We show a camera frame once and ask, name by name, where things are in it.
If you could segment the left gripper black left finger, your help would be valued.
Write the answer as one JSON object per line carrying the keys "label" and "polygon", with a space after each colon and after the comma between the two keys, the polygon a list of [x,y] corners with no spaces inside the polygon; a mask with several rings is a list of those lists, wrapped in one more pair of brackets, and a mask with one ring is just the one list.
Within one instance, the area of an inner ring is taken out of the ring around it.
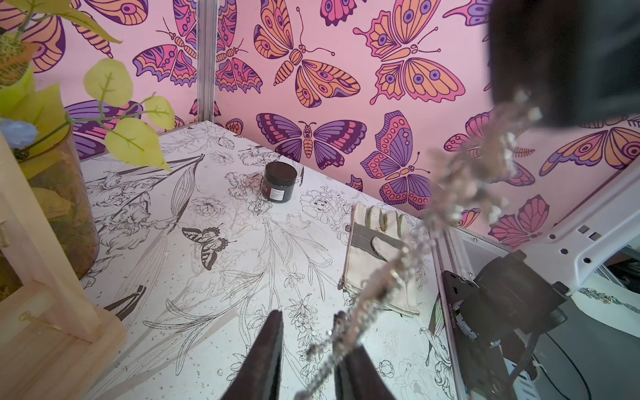
{"label": "left gripper black left finger", "polygon": [[283,313],[271,311],[222,400],[279,398],[283,330]]}

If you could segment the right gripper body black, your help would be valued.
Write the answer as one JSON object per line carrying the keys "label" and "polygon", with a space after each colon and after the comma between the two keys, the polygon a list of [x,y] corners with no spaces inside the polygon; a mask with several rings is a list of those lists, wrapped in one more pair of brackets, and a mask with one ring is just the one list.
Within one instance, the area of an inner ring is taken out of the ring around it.
{"label": "right gripper body black", "polygon": [[637,1],[494,1],[488,38],[494,104],[521,93],[550,128],[639,113]]}

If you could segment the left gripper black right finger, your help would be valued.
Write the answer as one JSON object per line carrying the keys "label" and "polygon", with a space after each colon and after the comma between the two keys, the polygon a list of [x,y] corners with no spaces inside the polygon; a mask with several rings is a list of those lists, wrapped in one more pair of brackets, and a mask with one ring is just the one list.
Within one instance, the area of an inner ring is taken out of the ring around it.
{"label": "left gripper black right finger", "polygon": [[333,368],[336,399],[395,399],[376,371],[364,346],[355,348]]}

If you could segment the wooden jewelry display stand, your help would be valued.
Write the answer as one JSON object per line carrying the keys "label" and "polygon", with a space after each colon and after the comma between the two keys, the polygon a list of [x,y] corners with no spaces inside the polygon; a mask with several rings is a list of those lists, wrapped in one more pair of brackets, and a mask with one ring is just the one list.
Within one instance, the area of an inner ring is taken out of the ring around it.
{"label": "wooden jewelry display stand", "polygon": [[1,302],[1,397],[81,399],[126,342],[93,305],[7,142],[1,142],[1,250],[23,286]]}

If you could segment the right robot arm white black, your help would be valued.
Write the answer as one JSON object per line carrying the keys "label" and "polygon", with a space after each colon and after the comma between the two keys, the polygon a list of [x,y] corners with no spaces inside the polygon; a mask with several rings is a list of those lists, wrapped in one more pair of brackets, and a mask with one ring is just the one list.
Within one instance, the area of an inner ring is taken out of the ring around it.
{"label": "right robot arm white black", "polygon": [[[636,1],[472,1],[458,8],[488,30],[493,114],[478,154],[461,147],[448,165],[438,211],[446,223],[465,208],[496,217],[503,206],[488,187],[513,171],[516,134],[639,115],[639,4]],[[611,128],[568,143],[541,167],[561,163],[617,172],[549,233],[496,258],[465,298],[448,293],[462,367],[459,397],[511,399],[524,362],[508,372],[498,343],[517,329],[530,335],[530,357],[560,316],[559,306],[639,226],[639,133]]]}

